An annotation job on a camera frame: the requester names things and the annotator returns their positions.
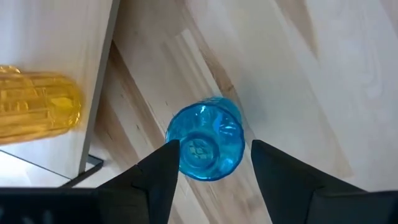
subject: gray edge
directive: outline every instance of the gray edge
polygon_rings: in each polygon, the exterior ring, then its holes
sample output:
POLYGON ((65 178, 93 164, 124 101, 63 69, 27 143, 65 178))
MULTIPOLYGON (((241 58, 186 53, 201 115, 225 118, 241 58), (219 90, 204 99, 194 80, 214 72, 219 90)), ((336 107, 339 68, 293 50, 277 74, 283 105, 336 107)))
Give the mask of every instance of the gray edge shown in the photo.
POLYGON ((120 0, 113 0, 111 11, 109 12, 109 20, 108 20, 108 27, 106 28, 104 44, 103 44, 103 51, 101 54, 101 58, 99 60, 99 67, 98 67, 98 74, 97 74, 97 81, 95 83, 94 88, 94 95, 93 101, 91 103, 91 109, 89 112, 88 123, 87 123, 87 130, 86 130, 86 138, 83 143, 83 150, 81 152, 81 159, 79 163, 79 170, 78 174, 81 174, 86 169, 86 162, 88 158, 88 152, 90 150, 91 144, 91 137, 94 133, 94 125, 95 119, 98 110, 98 104, 100 103, 100 95, 102 90, 102 84, 104 80, 104 74, 106 70, 106 64, 109 57, 109 50, 111 48, 111 42, 114 32, 114 27, 116 23, 116 18, 118 16, 118 9, 119 9, 120 0))

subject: cup bottom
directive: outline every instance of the cup bottom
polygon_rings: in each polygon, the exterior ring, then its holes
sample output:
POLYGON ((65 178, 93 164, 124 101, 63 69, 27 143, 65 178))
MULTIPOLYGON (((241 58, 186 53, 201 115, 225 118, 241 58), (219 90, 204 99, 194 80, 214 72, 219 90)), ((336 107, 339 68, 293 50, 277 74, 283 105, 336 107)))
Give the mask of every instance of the cup bottom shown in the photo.
POLYGON ((216 141, 205 133, 194 132, 180 141, 181 162, 196 170, 212 167, 220 156, 216 141))

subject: blue plastic cup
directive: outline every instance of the blue plastic cup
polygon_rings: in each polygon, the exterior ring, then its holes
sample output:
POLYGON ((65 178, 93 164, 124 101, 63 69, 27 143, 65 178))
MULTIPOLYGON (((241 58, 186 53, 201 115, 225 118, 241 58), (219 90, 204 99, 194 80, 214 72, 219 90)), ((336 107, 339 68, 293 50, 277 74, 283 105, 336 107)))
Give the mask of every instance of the blue plastic cup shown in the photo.
POLYGON ((238 107, 229 99, 212 97, 174 116, 166 141, 180 140, 180 171, 196 180, 219 180, 239 165, 244 137, 238 107))

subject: wooden table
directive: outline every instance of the wooden table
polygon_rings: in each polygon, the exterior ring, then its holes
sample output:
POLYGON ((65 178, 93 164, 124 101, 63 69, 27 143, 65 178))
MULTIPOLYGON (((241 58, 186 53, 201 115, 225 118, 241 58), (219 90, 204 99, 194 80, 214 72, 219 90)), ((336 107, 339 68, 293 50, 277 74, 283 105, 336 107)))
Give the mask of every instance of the wooden table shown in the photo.
POLYGON ((96 133, 124 170, 184 106, 240 105, 242 163, 217 182, 180 174, 171 223, 267 223, 253 139, 366 190, 398 189, 396 2, 122 1, 96 133))
POLYGON ((74 178, 85 170, 118 0, 0 0, 0 64, 61 72, 76 80, 84 108, 77 128, 1 149, 74 178))

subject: wooden board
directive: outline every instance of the wooden board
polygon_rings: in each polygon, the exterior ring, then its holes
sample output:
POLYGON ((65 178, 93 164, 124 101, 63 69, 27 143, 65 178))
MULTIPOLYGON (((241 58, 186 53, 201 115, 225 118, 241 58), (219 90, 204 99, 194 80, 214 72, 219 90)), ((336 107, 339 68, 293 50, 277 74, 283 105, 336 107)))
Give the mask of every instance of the wooden board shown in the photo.
POLYGON ((76 80, 84 96, 76 129, 2 150, 69 178, 84 170, 102 86, 101 61, 108 56, 118 2, 0 0, 0 63, 22 71, 64 73, 76 80))
POLYGON ((58 174, 0 152, 0 187, 59 187, 68 181, 58 174))
MULTIPOLYGON (((366 190, 398 189, 394 0, 125 0, 97 119, 121 170, 211 95, 262 139, 366 190)), ((171 223, 270 223, 249 147, 217 182, 180 174, 171 223)))

